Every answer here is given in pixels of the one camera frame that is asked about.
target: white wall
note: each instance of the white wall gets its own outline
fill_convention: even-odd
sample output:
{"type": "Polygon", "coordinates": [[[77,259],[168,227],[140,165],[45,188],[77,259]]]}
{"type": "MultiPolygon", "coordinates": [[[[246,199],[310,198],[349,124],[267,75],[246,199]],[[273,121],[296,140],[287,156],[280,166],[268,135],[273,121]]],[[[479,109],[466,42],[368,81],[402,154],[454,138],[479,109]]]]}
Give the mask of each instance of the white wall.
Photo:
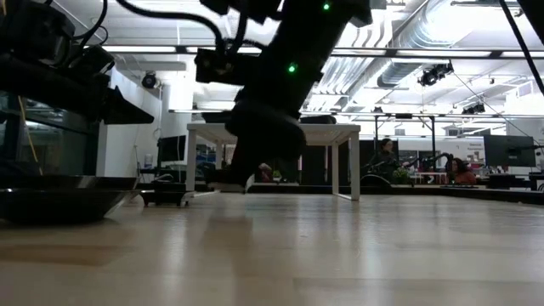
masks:
{"type": "MultiPolygon", "coordinates": [[[[179,84],[166,85],[162,90],[162,117],[161,117],[161,137],[187,136],[187,123],[191,122],[191,114],[172,113],[169,110],[172,104],[189,104],[192,107],[192,91],[184,90],[186,87],[179,84]]],[[[185,137],[184,159],[180,162],[187,164],[187,137],[185,137]]]]}
{"type": "Polygon", "coordinates": [[[97,175],[107,177],[137,176],[137,160],[144,165],[144,156],[152,154],[156,164],[157,137],[162,102],[115,68],[111,73],[110,86],[118,86],[123,97],[155,120],[151,124],[100,126],[97,175]]]}
{"type": "MultiPolygon", "coordinates": [[[[433,143],[430,138],[426,139],[398,139],[399,150],[432,150],[433,143]]],[[[442,153],[453,154],[454,157],[468,160],[468,156],[473,156],[476,161],[481,162],[485,159],[484,139],[436,139],[436,150],[442,153]]],[[[442,167],[446,163],[446,158],[441,161],[442,167]]]]}

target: white table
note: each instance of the white table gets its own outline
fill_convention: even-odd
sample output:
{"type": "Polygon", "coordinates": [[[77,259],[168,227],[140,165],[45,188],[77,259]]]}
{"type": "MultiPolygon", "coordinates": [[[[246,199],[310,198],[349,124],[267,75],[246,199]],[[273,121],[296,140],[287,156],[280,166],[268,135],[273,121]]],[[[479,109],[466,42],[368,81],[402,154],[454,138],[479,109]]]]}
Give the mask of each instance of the white table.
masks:
{"type": "MultiPolygon", "coordinates": [[[[308,145],[332,147],[332,194],[358,201],[360,198],[360,126],[353,124],[301,124],[308,145]],[[349,165],[351,171],[351,196],[340,195],[338,179],[338,146],[349,141],[349,165]]],[[[217,146],[216,168],[221,168],[223,145],[236,144],[236,136],[227,132],[223,123],[189,123],[187,142],[187,191],[195,190],[196,174],[196,136],[202,137],[217,146]]]]}
{"type": "Polygon", "coordinates": [[[416,180],[419,179],[419,183],[421,183],[422,179],[425,176],[430,176],[430,177],[433,177],[433,178],[434,177],[439,177],[439,184],[448,184],[448,173],[431,173],[431,172],[429,172],[429,173],[414,173],[414,175],[411,176],[411,178],[416,179],[416,180]]]}

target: wooden floor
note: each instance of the wooden floor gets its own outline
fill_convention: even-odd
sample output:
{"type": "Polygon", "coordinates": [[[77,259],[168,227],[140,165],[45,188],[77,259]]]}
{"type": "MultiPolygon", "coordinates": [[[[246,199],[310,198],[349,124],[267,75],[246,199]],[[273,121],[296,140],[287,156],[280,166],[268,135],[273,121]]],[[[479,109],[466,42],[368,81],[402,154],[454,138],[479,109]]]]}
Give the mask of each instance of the wooden floor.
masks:
{"type": "Polygon", "coordinates": [[[0,224],[2,306],[520,306],[544,209],[445,197],[211,195],[100,224],[0,224]]]}

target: air duct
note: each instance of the air duct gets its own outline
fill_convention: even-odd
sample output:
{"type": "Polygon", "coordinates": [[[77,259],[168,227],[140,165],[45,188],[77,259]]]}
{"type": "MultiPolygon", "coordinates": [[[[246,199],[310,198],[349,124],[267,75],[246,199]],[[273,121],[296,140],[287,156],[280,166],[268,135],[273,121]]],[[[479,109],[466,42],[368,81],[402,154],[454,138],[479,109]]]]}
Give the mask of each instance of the air duct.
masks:
{"type": "MultiPolygon", "coordinates": [[[[365,28],[355,28],[348,25],[338,47],[385,47],[393,35],[391,14],[384,9],[373,9],[372,18],[375,23],[365,28]]],[[[326,74],[314,93],[345,93],[346,89],[357,81],[357,76],[360,76],[369,64],[369,59],[363,58],[329,59],[324,67],[326,74]]]]}
{"type": "MultiPolygon", "coordinates": [[[[389,44],[390,48],[450,48],[473,30],[460,14],[460,8],[451,7],[453,0],[429,0],[408,26],[389,44]]],[[[350,93],[356,94],[367,86],[394,88],[405,77],[419,69],[422,63],[396,63],[391,59],[375,59],[350,93]]]]}

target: computer monitor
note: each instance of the computer monitor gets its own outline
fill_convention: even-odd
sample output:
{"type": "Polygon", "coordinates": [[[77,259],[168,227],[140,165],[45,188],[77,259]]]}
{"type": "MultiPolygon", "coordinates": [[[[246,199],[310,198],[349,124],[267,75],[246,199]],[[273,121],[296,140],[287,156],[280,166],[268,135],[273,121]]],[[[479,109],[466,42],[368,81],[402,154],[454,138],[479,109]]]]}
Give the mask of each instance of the computer monitor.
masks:
{"type": "Polygon", "coordinates": [[[161,162],[178,162],[185,157],[185,136],[174,136],[159,140],[161,162]]]}
{"type": "Polygon", "coordinates": [[[532,137],[485,135],[485,164],[487,166],[535,167],[532,137]]]}

